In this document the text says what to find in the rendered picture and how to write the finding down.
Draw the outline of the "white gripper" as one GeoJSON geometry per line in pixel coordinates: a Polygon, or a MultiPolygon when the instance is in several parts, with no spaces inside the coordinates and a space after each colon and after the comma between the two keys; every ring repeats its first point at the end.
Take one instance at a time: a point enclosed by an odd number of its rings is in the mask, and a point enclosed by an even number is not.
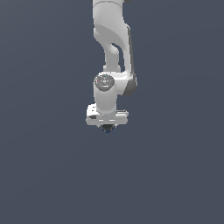
{"type": "Polygon", "coordinates": [[[101,126],[103,124],[113,124],[115,126],[126,124],[128,121],[129,112],[127,110],[117,110],[114,115],[101,115],[96,110],[96,104],[87,106],[87,125],[101,126]]]}

